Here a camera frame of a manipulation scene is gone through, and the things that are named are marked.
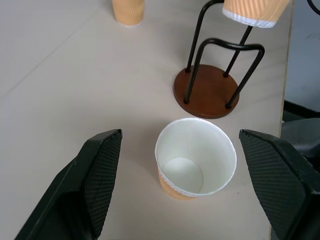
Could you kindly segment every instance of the table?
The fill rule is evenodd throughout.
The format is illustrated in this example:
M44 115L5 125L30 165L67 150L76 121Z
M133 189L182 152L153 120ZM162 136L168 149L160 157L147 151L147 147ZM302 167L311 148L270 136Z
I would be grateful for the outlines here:
M211 120L235 146L233 179L210 197L179 201L160 187L154 147L168 123L190 117L176 103L172 88L186 66L206 0L147 0L144 22L137 28L117 24L111 4L104 1L45 1L48 5L42 8L37 8L38 1L29 1L29 8L41 13L41 21L32 19L32 24L42 28L22 28L20 35L6 36L11 38L7 45L0 43L6 53L19 49L7 59L1 56L7 64L0 95L2 240L16 236L55 175L88 138L116 128L123 130L123 140L100 240L269 238L269 221L255 195L238 133L251 129L279 135L291 7L274 28L253 29L247 42L264 45L265 56L235 110ZM246 26L224 17L221 10L208 10L200 43L208 37L240 41ZM8 27L9 14L2 17ZM46 21L56 23L55 28L44 28L41 23ZM22 37L28 41L18 44ZM48 40L55 42L46 45ZM46 51L38 49L43 46ZM225 68L232 55L208 46L202 63ZM237 83L255 55L239 55L230 73Z

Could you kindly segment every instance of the white paper cup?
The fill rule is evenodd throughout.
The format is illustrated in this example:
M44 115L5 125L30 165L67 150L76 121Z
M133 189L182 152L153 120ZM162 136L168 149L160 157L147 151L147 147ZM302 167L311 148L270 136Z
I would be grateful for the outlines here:
M155 145L160 183L176 199L209 196L233 177L237 155L229 137L200 118L171 122Z

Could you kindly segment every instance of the wooden base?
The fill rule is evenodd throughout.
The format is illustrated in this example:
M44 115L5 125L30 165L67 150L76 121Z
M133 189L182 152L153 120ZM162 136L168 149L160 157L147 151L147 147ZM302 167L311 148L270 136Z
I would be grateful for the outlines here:
M226 104L238 85L230 75L223 77L223 70L210 65L199 66L190 101L185 104L191 72L187 73L183 69L175 78L173 93L178 104L188 113L204 119L217 119L231 113L239 101L239 96L231 109L227 109Z

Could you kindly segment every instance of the orange paper cup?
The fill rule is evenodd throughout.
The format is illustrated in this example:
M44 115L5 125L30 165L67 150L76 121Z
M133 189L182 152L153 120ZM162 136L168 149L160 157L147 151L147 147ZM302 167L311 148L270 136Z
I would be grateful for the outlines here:
M144 18L144 0L112 0L115 19L127 26L136 27Z
M272 28L290 0L225 0L223 14L242 24Z

